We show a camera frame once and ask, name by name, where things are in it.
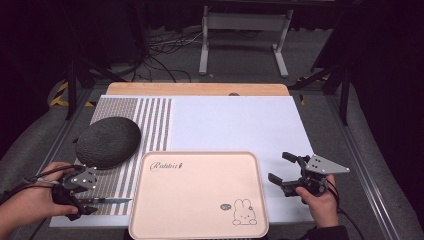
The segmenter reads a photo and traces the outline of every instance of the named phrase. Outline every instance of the pink tray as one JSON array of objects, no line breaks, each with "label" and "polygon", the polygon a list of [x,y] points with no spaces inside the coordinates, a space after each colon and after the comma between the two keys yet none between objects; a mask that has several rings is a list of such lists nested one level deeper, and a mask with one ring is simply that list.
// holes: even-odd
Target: pink tray
[{"label": "pink tray", "polygon": [[252,153],[150,152],[142,161],[132,238],[259,238],[267,233]]}]

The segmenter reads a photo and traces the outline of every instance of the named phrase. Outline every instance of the black curtain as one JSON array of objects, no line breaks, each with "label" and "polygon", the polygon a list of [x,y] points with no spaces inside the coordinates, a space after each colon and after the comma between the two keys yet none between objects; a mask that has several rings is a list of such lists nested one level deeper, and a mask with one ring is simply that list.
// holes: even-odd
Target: black curtain
[{"label": "black curtain", "polygon": [[0,158],[48,111],[47,96],[64,73],[58,39],[47,26],[37,1],[0,7]]},{"label": "black curtain", "polygon": [[352,83],[380,151],[424,228],[424,5],[389,6],[354,65]]}]

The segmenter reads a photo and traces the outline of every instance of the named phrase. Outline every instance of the bunny illustration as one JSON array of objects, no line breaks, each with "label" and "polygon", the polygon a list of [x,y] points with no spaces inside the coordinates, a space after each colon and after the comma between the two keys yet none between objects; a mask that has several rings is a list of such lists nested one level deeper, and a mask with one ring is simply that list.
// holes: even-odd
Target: bunny illustration
[{"label": "bunny illustration", "polygon": [[237,199],[234,203],[234,225],[255,225],[256,215],[249,199]]}]

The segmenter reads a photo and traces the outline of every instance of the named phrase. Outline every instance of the metal stand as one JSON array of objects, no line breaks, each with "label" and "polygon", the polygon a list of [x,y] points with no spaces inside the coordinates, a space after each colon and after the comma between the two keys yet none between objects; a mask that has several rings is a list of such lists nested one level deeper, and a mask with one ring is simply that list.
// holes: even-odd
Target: metal stand
[{"label": "metal stand", "polygon": [[281,50],[289,29],[293,10],[288,10],[286,15],[260,15],[260,14],[227,14],[210,13],[209,7],[203,9],[203,43],[200,56],[199,74],[206,75],[209,54],[208,31],[209,29],[235,29],[235,30],[259,30],[279,31],[280,39],[272,46],[275,59],[278,64],[280,75],[288,77],[288,71],[284,63]]}]

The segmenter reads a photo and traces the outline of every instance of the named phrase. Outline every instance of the person's hand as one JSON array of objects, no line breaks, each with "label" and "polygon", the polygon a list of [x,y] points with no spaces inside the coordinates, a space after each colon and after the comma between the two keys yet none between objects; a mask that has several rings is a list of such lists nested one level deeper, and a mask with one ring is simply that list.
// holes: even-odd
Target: person's hand
[{"label": "person's hand", "polygon": [[[327,179],[336,186],[333,175],[328,175]],[[308,204],[309,211],[311,212],[317,228],[334,227],[339,225],[339,219],[337,217],[337,202],[328,190],[320,197],[315,197],[303,187],[297,187],[296,192]]]},{"label": "person's hand", "polygon": [[[69,163],[53,162],[43,172],[67,165]],[[44,176],[44,178],[59,180],[63,174],[72,171],[72,168],[58,171]],[[36,182],[32,186],[51,187],[52,184]],[[78,209],[75,206],[55,204],[52,199],[51,188],[33,187],[24,189],[0,205],[0,239],[7,239],[7,234],[10,234],[13,229],[19,226],[28,225],[52,216],[75,214],[77,212]]]}]

